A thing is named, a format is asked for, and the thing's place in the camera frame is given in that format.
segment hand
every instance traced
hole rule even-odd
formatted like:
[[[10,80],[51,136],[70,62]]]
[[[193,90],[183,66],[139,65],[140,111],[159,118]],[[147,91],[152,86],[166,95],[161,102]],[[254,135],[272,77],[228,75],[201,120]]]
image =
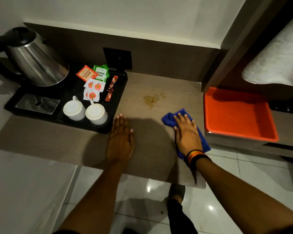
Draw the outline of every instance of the hand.
[[[202,150],[201,139],[194,120],[190,121],[187,114],[182,116],[180,113],[178,113],[178,117],[174,116],[174,118],[179,127],[178,129],[175,126],[174,130],[176,143],[180,152],[186,156],[191,150]]]
[[[122,114],[113,121],[107,142],[107,163],[123,162],[125,165],[132,157],[135,148],[133,129],[129,129],[128,120]]]

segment kettle handle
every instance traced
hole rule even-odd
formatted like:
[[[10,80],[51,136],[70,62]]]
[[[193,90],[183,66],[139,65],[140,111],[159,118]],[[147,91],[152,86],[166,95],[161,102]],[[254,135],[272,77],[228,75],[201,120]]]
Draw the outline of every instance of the kettle handle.
[[[3,52],[5,50],[4,41],[5,41],[4,36],[0,36],[0,52]],[[1,62],[0,62],[0,74],[2,74],[5,78],[14,82],[21,82],[24,79],[22,75],[13,73]]]

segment perforated metal plate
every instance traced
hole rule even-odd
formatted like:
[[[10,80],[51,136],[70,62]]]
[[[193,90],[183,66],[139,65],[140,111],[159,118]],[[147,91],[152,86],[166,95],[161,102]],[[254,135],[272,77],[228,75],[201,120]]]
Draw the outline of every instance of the perforated metal plate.
[[[25,94],[15,107],[51,115],[58,106],[59,102],[60,100],[58,99]]]

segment wristband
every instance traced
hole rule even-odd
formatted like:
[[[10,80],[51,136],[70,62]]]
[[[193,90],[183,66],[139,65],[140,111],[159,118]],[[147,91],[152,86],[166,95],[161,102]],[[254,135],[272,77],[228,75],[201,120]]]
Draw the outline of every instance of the wristband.
[[[201,150],[192,150],[190,151],[187,156],[187,161],[190,165],[190,167],[196,169],[196,162],[197,160],[201,159],[201,158],[207,158],[209,160],[211,160],[205,153],[203,153],[203,151]]]

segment white towel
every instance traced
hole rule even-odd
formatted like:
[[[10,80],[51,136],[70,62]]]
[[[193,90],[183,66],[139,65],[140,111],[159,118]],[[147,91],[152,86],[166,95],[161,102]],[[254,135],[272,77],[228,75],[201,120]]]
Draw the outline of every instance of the white towel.
[[[242,77],[253,84],[293,86],[293,20],[246,66]]]

